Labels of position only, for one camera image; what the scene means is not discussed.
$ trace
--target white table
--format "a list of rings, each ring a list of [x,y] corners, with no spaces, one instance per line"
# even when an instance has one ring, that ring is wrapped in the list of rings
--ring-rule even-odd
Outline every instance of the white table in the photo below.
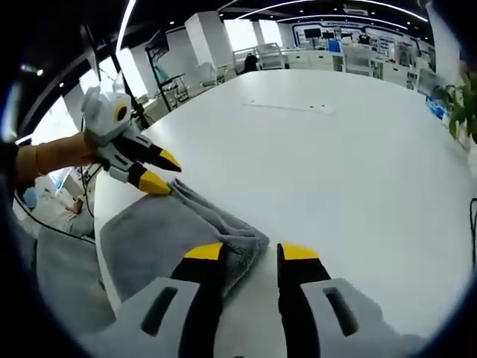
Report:
[[[476,191],[464,151],[416,92],[341,72],[251,72],[145,135],[179,160],[181,180],[266,233],[271,247],[291,241],[319,251],[331,276],[376,301],[401,333],[432,335],[466,288]],[[143,195],[100,173],[98,243],[103,225]],[[274,255],[225,309],[218,357],[286,356]]]

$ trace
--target green plant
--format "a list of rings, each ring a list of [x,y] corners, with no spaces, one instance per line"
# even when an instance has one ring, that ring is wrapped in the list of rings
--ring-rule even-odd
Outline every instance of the green plant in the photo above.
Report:
[[[457,139],[458,128],[465,125],[467,136],[477,143],[477,79],[463,78],[461,86],[446,87],[446,109],[449,113],[449,132]]]

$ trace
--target white tabletop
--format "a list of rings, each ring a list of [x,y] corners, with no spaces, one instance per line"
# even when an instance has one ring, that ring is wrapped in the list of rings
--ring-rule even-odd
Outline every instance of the white tabletop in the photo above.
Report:
[[[185,103],[145,135],[179,160],[181,180],[267,234],[271,247],[289,241],[319,251],[331,276],[371,297],[396,330],[427,337],[469,279],[476,191],[464,151],[424,100],[347,73],[251,72]],[[100,173],[97,241],[103,225],[143,195]],[[216,353],[285,357],[277,295],[272,251],[225,309]]]

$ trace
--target ceiling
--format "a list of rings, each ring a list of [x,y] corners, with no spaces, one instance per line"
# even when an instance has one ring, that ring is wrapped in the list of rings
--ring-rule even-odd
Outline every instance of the ceiling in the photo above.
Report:
[[[281,4],[290,0],[207,0],[186,1],[174,0],[137,0],[133,9],[123,44],[133,47],[151,38],[160,28],[171,30],[184,25],[184,22],[199,11],[217,10],[223,14],[222,19],[235,19],[248,12]],[[377,0],[410,10],[426,17],[426,12],[417,6],[416,0]],[[42,75],[19,72],[19,80],[23,92],[19,108],[22,134],[30,133],[42,118],[45,111],[58,98],[67,93],[81,74],[89,69],[89,65],[81,57],[83,46],[80,40],[80,24],[87,24],[95,41],[116,41],[127,0],[44,0],[36,1],[34,20],[30,26],[30,34],[22,58],[22,64],[28,64],[42,70]],[[370,17],[403,25],[414,37],[428,37],[432,40],[429,23],[415,19],[406,13],[377,4],[357,1],[316,0],[299,4],[275,7],[265,12],[256,13],[246,19],[287,19],[296,16],[321,14],[344,15],[344,4],[353,4],[371,12]],[[285,21],[295,23],[298,20]],[[100,57],[106,57],[104,49]]]

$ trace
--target office desk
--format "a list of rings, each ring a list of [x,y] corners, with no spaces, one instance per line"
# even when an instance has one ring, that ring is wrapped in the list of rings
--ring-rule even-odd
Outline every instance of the office desk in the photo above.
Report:
[[[291,241],[319,251],[331,276],[371,297],[401,333],[430,336],[465,290],[476,191],[464,151],[417,92],[343,72],[251,72],[145,135],[179,160],[181,180],[273,248]],[[95,233],[115,310],[100,232],[143,195],[98,176]],[[286,357],[276,285],[271,251],[225,309],[217,357]]]

